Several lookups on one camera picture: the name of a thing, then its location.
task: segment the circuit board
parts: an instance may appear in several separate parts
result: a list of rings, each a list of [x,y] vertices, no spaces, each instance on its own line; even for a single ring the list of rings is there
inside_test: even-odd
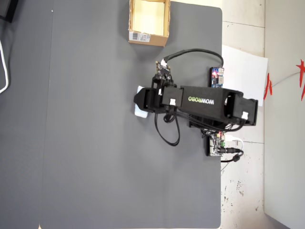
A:
[[[224,86],[224,68],[211,68],[209,85],[212,88],[223,88]],[[222,156],[218,153],[218,148],[224,148],[224,133],[219,131],[217,134],[210,135],[208,138],[209,156]]]
[[[208,139],[209,139],[209,146],[210,146],[209,156],[222,156],[222,154],[219,153],[217,151],[217,149],[225,147],[224,133],[220,131],[217,134],[209,136]]]
[[[224,85],[224,68],[211,69],[211,87],[222,88]]]
[[[170,66],[162,66],[160,62],[156,61],[156,74],[165,76],[167,79],[172,78]]]

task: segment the black cord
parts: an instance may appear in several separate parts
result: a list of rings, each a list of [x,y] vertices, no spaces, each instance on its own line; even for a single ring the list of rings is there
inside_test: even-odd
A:
[[[243,120],[242,123],[239,125],[239,127],[235,128],[235,129],[230,129],[230,128],[229,129],[222,129],[222,128],[218,128],[218,127],[203,123],[203,122],[201,122],[201,121],[199,121],[195,118],[190,117],[188,114],[184,114],[184,113],[181,113],[181,112],[176,112],[176,115],[178,117],[186,119],[187,121],[191,121],[194,124],[199,125],[200,128],[206,128],[206,129],[213,130],[213,131],[234,132],[234,131],[240,130],[245,124],[245,120]]]
[[[175,57],[177,57],[177,56],[181,56],[181,55],[183,55],[183,54],[189,53],[189,52],[205,52],[205,53],[209,53],[209,54],[212,54],[212,55],[214,55],[214,56],[217,56],[217,57],[219,57],[220,60],[221,60],[221,67],[224,66],[224,59],[223,59],[223,57],[222,57],[221,55],[219,55],[218,53],[213,52],[213,51],[211,51],[211,50],[207,50],[207,49],[187,49],[187,50],[181,50],[180,52],[176,52],[176,53],[174,53],[174,54],[171,54],[171,55],[169,55],[169,56],[166,56],[166,57],[164,57],[163,59],[164,59],[164,61],[167,63],[169,60],[171,60],[171,59],[173,59],[173,58],[175,58]]]
[[[170,146],[177,146],[180,142],[180,128],[179,128],[179,123],[178,123],[178,119],[177,119],[177,116],[174,115],[173,118],[169,119],[169,122],[167,123],[170,123],[172,122],[173,120],[176,120],[176,124],[177,124],[177,130],[178,130],[178,139],[176,142],[174,143],[171,143],[169,141],[167,141],[160,133],[159,131],[159,128],[158,128],[158,114],[154,114],[154,126],[156,127],[156,130],[158,132],[158,134],[160,135],[160,137],[163,139],[163,141],[165,141],[167,144],[169,144]]]
[[[244,155],[243,150],[239,150],[239,153],[234,155],[233,158],[231,160],[227,160],[227,161],[221,161],[222,163],[230,163],[232,161],[237,162],[239,161],[239,159]]]
[[[233,159],[231,159],[231,160],[227,160],[227,161],[221,161],[221,163],[230,163],[230,162],[232,162],[233,161]]]

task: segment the open cardboard box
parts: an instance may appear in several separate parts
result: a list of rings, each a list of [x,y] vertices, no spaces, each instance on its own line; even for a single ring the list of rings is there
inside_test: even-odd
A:
[[[165,46],[170,8],[170,0],[130,0],[129,43]]]

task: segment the gray table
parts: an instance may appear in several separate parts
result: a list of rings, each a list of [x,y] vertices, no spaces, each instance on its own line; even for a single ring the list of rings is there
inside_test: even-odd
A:
[[[127,42],[128,0],[45,0],[39,21],[29,16],[33,2],[20,10],[27,18],[14,34],[13,80],[0,95],[0,208],[11,209],[0,224],[16,217],[16,228],[28,218],[23,228],[218,227],[220,159],[205,156],[199,131],[183,120],[180,144],[168,146],[152,115],[134,116],[132,101],[138,85],[151,84],[156,60],[187,48],[221,53],[221,11],[172,2],[162,48]],[[29,23],[41,27],[22,36]],[[218,60],[193,53],[169,64],[177,84],[207,85]],[[175,140],[175,125],[161,122]]]

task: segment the red decoration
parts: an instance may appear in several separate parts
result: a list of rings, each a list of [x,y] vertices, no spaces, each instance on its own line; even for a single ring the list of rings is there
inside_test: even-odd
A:
[[[301,65],[297,65],[301,69],[300,71],[300,87],[302,87],[302,81],[303,81],[303,73],[305,73],[305,66],[304,61],[301,60]]]
[[[267,76],[267,85],[266,85],[266,89],[265,89],[264,100],[267,97],[268,89],[270,90],[270,95],[272,95],[272,82],[270,80],[269,73],[268,73],[268,76]]]
[[[270,90],[270,95],[272,95],[272,81],[271,80],[270,80],[269,90]]]
[[[299,67],[301,69],[301,71],[300,71],[300,87],[302,87],[303,74],[305,73],[304,61],[301,60],[301,65],[297,65],[297,67]],[[304,94],[305,94],[305,86],[303,88],[301,101],[303,101]]]

